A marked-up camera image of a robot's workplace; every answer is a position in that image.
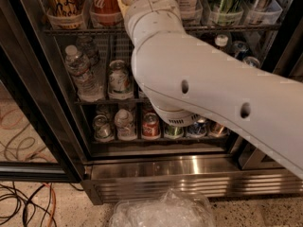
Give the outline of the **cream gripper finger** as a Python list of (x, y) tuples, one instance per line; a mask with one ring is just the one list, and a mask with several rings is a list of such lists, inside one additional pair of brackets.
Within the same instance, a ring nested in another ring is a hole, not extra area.
[(117, 0), (122, 16), (126, 15), (127, 10), (134, 2), (135, 0)]

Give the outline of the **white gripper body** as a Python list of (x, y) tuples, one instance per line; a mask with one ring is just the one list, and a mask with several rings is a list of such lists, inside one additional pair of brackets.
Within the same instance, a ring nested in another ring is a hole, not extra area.
[(184, 31), (175, 0), (135, 0), (124, 15), (124, 26), (133, 45), (157, 32)]

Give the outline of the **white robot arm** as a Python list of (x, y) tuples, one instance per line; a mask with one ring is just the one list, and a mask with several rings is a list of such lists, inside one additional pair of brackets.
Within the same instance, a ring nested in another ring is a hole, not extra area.
[(303, 84), (249, 66), (193, 36), (175, 0), (117, 0), (134, 80), (171, 125), (211, 119), (303, 178)]

